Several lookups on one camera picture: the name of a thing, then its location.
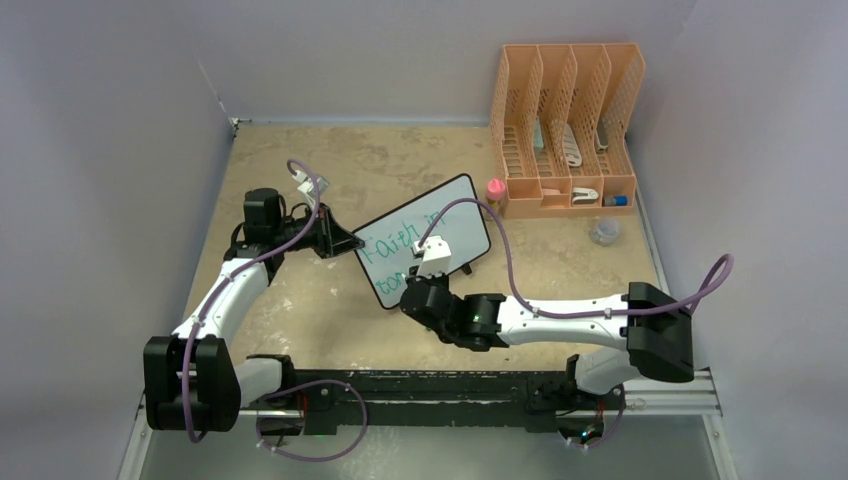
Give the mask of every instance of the clear plastic cup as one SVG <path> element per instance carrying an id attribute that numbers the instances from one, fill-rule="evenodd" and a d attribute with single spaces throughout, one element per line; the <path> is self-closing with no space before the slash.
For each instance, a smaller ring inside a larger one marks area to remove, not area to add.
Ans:
<path id="1" fill-rule="evenodd" d="M 615 243 L 621 235 L 621 223 L 617 218 L 603 217 L 595 222 L 595 226 L 589 231 L 589 238 L 602 247 L 608 247 Z"/>

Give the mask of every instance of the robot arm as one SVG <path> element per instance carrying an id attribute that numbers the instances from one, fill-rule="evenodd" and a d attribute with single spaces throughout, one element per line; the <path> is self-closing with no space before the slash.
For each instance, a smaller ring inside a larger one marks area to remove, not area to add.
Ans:
<path id="1" fill-rule="evenodd" d="M 214 302 L 205 312 L 205 320 L 190 352 L 191 411 L 196 428 L 202 431 L 228 431 L 239 408 L 259 397 L 275 392 L 293 374 L 288 357 L 255 355 L 233 368 L 227 350 L 250 307 L 268 288 L 284 260 L 284 253 L 270 256 L 233 276 L 233 272 L 254 259 L 291 241 L 304 228 L 312 209 L 317 218 L 311 229 L 288 251 L 312 248 L 321 258 L 331 258 L 357 248 L 364 242 L 338 225 L 330 208 L 316 205 L 313 185 L 305 174 L 296 175 L 298 189 L 306 197 L 306 212 L 294 218 L 284 211 L 285 202 L 270 188 L 245 194 L 244 223 L 233 232 L 230 248 L 224 255 L 215 285 L 200 305 L 206 305 L 213 292 Z M 327 182 L 319 177 L 321 191 Z M 238 240 L 243 230 L 243 240 Z M 148 423 L 159 430 L 185 430 L 180 387 L 180 363 L 187 339 L 200 316 L 198 308 L 177 327 L 171 336 L 153 337 L 144 348 L 144 382 Z"/>
<path id="2" fill-rule="evenodd" d="M 407 278 L 400 308 L 430 328 L 444 343 L 473 351 L 531 342 L 576 342 L 601 345 L 596 353 L 578 356 L 567 372 L 576 387 L 603 395 L 616 385 L 644 376 L 665 382 L 694 378 L 691 315 L 685 309 L 650 316 L 612 315 L 613 311 L 657 307 L 674 299 L 647 283 L 633 282 L 626 294 L 582 301 L 533 301 L 524 308 L 515 297 L 474 294 L 460 299 L 449 290 L 441 265 L 450 247 L 429 237 L 413 254 L 422 259 Z M 602 310 L 605 315 L 558 320 L 536 312 L 576 313 Z"/>

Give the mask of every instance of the pink object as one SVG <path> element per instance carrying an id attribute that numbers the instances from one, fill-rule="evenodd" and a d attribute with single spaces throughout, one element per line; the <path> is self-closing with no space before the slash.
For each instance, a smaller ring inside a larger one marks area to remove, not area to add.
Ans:
<path id="1" fill-rule="evenodd" d="M 506 193 L 506 184 L 500 178 L 493 178 L 486 184 L 486 199 L 497 202 Z"/>

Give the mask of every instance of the table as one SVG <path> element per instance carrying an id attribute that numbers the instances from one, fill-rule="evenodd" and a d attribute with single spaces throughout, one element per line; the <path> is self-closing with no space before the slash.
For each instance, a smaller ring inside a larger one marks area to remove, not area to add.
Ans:
<path id="1" fill-rule="evenodd" d="M 291 207 L 300 202 L 285 162 L 297 158 L 327 178 L 322 201 L 354 230 L 460 173 L 478 196 L 495 175 L 488 128 L 312 127 L 242 125 L 198 264 L 186 315 L 212 286 L 233 228 L 243 221 L 244 193 L 276 188 Z M 620 218 L 611 247 L 591 242 L 594 219 L 508 220 L 516 283 L 528 299 L 578 300 L 625 292 L 631 281 L 656 284 L 638 216 Z M 492 249 L 456 273 L 451 290 L 509 295 L 503 242 L 489 228 Z M 286 255 L 230 347 L 234 364 L 253 353 L 291 355 L 296 368 L 417 370 L 562 370 L 566 359 L 597 347 L 536 343 L 475 353 L 445 345 L 397 309 L 380 307 L 353 254 L 321 260 L 311 251 Z"/>

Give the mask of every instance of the perforated plastic divider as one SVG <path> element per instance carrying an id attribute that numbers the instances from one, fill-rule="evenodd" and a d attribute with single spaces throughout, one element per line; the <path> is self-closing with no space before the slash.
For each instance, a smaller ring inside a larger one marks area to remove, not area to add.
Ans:
<path id="1" fill-rule="evenodd" d="M 624 132 L 645 64 L 635 44 L 506 45 L 501 53 L 490 127 L 498 173 L 506 181 L 507 218 L 618 215 L 633 210 L 636 178 Z M 538 116 L 545 147 L 534 155 Z M 604 122 L 609 139 L 596 153 Z M 583 157 L 569 168 L 563 148 L 566 124 Z M 573 204 L 574 187 L 599 193 Z M 626 206 L 602 207 L 605 195 L 625 195 Z"/>

